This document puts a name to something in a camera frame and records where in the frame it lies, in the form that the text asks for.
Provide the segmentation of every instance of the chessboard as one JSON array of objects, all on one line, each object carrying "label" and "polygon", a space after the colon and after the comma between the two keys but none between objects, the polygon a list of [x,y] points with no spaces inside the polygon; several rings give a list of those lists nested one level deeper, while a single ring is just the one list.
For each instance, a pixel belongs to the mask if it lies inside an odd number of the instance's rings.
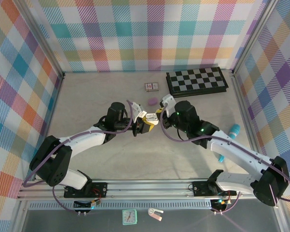
[{"label": "chessboard", "polygon": [[170,94],[175,98],[226,92],[228,84],[219,67],[167,72]]}]

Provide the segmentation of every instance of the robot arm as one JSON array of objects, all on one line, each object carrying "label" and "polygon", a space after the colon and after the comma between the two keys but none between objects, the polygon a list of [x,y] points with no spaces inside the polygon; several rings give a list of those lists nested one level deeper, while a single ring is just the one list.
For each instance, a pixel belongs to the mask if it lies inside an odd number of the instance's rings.
[{"label": "robot arm", "polygon": [[[166,107],[160,123],[165,129],[173,126],[186,133],[188,139],[207,136],[192,142],[196,145],[201,145],[205,149],[209,148],[222,154],[249,173],[229,174],[223,172],[223,170],[217,170],[208,179],[208,188],[212,192],[211,196],[228,190],[247,193],[253,191],[255,196],[263,203],[270,206],[277,204],[278,199],[280,199],[289,183],[284,177],[260,161],[262,160],[275,166],[289,176],[286,162],[281,157],[270,159],[233,141],[215,125],[200,120],[194,106],[188,101],[176,103],[171,95],[167,95],[162,100],[161,106]],[[133,103],[132,123],[128,130],[132,131],[134,136],[138,133],[151,131],[158,124],[161,112],[162,109],[159,109],[155,114],[147,114],[140,105]],[[130,118],[124,117],[124,114],[127,114],[124,105],[114,102],[108,109],[107,115],[103,116],[97,124],[88,130],[71,137],[46,137],[31,161],[30,169],[34,170],[50,154],[54,147],[63,141],[67,141],[57,150],[56,156],[51,157],[41,166],[37,171],[37,175],[52,187],[58,184],[65,185],[66,191],[70,194],[69,196],[91,197],[92,189],[96,188],[96,185],[94,186],[92,180],[81,171],[76,172],[68,169],[70,159],[90,147],[102,145],[112,140],[115,134],[99,133],[99,131],[114,132],[126,128],[129,125]],[[253,153],[257,159],[248,156],[247,152]],[[200,192],[202,191],[194,192],[194,195],[196,196]]]},{"label": "robot arm", "polygon": [[[158,124],[156,114],[147,114],[142,106],[133,102],[132,123],[128,130],[136,136],[139,133],[147,133]],[[91,183],[91,179],[82,172],[68,169],[70,159],[91,147],[102,145],[112,140],[116,135],[99,131],[116,132],[125,129],[129,125],[130,118],[127,116],[125,106],[122,103],[114,102],[108,109],[107,115],[103,116],[98,123],[86,131],[77,135],[55,138],[48,136],[43,141],[36,155],[30,163],[29,168],[34,170],[50,154],[51,150],[59,144],[67,141],[37,171],[37,175],[49,186],[65,185],[75,190],[85,191],[85,185]]]},{"label": "robot arm", "polygon": [[[210,122],[200,120],[197,112],[188,101],[175,102],[172,95],[162,99],[161,106],[165,106],[162,116],[162,124],[165,129],[175,127],[183,131],[188,139],[204,136],[204,139],[192,141],[205,149],[209,148],[217,152],[245,169],[249,174],[229,174],[218,171],[215,178],[210,178],[212,186],[227,191],[236,190],[254,195],[263,203],[275,206],[278,199],[288,187],[288,181],[280,174],[269,168],[273,165],[289,176],[285,160],[277,156],[271,159],[268,156],[252,151],[240,143],[232,140],[228,135]],[[162,110],[156,111],[160,117]]]}]

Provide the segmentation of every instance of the clock face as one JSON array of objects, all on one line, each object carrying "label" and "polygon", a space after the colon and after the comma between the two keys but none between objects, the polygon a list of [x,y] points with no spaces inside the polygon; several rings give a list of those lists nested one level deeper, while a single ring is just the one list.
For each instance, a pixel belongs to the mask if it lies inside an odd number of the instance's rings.
[{"label": "clock face", "polygon": [[122,211],[122,224],[134,225],[137,223],[136,209],[125,209]]}]

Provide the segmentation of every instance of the wire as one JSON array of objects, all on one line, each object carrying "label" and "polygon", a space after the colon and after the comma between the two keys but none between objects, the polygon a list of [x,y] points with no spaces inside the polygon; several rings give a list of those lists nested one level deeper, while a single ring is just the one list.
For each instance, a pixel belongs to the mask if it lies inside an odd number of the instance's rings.
[{"label": "wire", "polygon": [[177,135],[178,135],[178,137],[179,137],[181,140],[183,140],[182,137],[180,137],[180,134],[179,134],[179,130],[178,130],[178,128],[176,128],[176,129],[177,129]]},{"label": "wire", "polygon": [[[46,157],[45,159],[30,173],[30,175],[25,179],[24,183],[23,183],[23,186],[25,188],[28,188],[28,187],[32,187],[32,186],[35,186],[35,185],[39,185],[41,183],[43,183],[44,181],[38,181],[38,182],[35,182],[33,184],[28,184],[28,181],[30,181],[33,177],[33,175],[36,174],[36,172],[47,162],[47,160],[63,145],[65,145],[66,143],[68,143],[69,141],[75,139],[75,138],[78,138],[80,136],[83,136],[83,135],[86,135],[86,134],[92,134],[92,133],[105,133],[105,134],[122,134],[124,132],[126,132],[129,127],[131,126],[132,124],[132,118],[133,118],[133,112],[132,112],[132,102],[130,102],[129,100],[127,100],[127,103],[129,104],[129,108],[130,108],[130,121],[127,125],[127,127],[122,130],[122,131],[103,131],[103,130],[91,130],[91,131],[84,131],[84,132],[81,132],[79,134],[76,134],[76,135],[73,135],[71,136],[70,138],[68,138],[67,140],[63,141],[62,143],[60,143],[59,145],[57,145]],[[65,207],[59,200],[58,198],[56,197],[55,195],[55,186],[53,187],[53,196],[55,198],[55,201],[62,207],[64,208],[65,210],[69,211],[69,212],[73,212],[73,213],[76,213],[74,210],[71,210],[67,207]]]},{"label": "wire", "polygon": [[189,188],[191,185],[192,185],[192,184],[188,185],[188,190],[190,190],[190,191],[193,192],[193,189],[190,189],[190,188]]},{"label": "wire", "polygon": [[96,195],[99,195],[97,201],[100,201],[101,200],[101,193],[100,193],[100,190],[98,190],[97,188],[94,188],[92,190]]},{"label": "wire", "polygon": [[[165,112],[165,108],[168,104],[166,104],[164,106],[164,108],[162,109],[162,112],[160,114],[160,122],[163,121],[163,113]],[[226,142],[238,149],[240,149],[241,151],[245,152],[247,155],[253,157],[254,159],[258,160],[260,163],[263,163],[264,165],[268,166],[269,168],[273,169],[275,172],[279,173],[281,176],[283,176],[287,181],[289,181],[290,183],[290,178],[284,174],[281,170],[279,170],[278,168],[274,167],[273,165],[265,162],[264,160],[260,159],[258,156],[256,156],[255,154],[251,153],[250,151],[246,150],[245,148],[239,146],[238,144],[228,140],[228,139],[224,139],[224,138],[221,138],[221,137],[218,137],[218,136],[210,136],[210,135],[203,135],[203,136],[199,136],[199,137],[196,137],[196,138],[193,138],[193,139],[187,139],[187,140],[178,140],[178,139],[174,139],[172,138],[166,131],[166,129],[163,127],[163,123],[160,123],[160,126],[161,126],[161,129],[162,129],[162,132],[165,134],[166,137],[168,137],[170,140],[172,140],[173,142],[178,142],[178,143],[186,143],[186,142],[192,142],[192,141],[196,141],[196,140],[200,140],[200,139],[217,139],[217,140],[220,140],[220,141],[223,141],[223,142]],[[287,201],[287,202],[290,202],[290,199],[286,199],[286,198],[283,198],[281,197],[280,199],[282,199],[283,201]]]},{"label": "wire", "polygon": [[233,203],[233,205],[232,205],[229,209],[226,208],[225,210],[223,210],[222,213],[226,213],[226,212],[232,210],[232,209],[235,207],[235,205],[237,204],[238,199],[240,198],[240,195],[241,195],[241,192],[238,192],[238,194],[237,194],[237,198],[236,198],[235,202]]},{"label": "wire", "polygon": [[99,119],[99,123],[102,123],[102,121],[106,118],[106,115],[102,116],[100,119]]}]

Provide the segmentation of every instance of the colorful checkered wall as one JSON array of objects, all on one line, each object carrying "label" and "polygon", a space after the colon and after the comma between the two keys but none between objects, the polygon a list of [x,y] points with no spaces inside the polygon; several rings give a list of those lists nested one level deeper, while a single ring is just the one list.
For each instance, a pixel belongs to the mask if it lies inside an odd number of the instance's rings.
[{"label": "colorful checkered wall", "polygon": [[84,72],[230,68],[267,0],[26,2],[62,69]]},{"label": "colorful checkered wall", "polygon": [[283,157],[290,172],[290,0],[278,3],[238,74],[262,152]]},{"label": "colorful checkered wall", "polygon": [[59,78],[12,0],[0,0],[0,232],[45,136]]}]

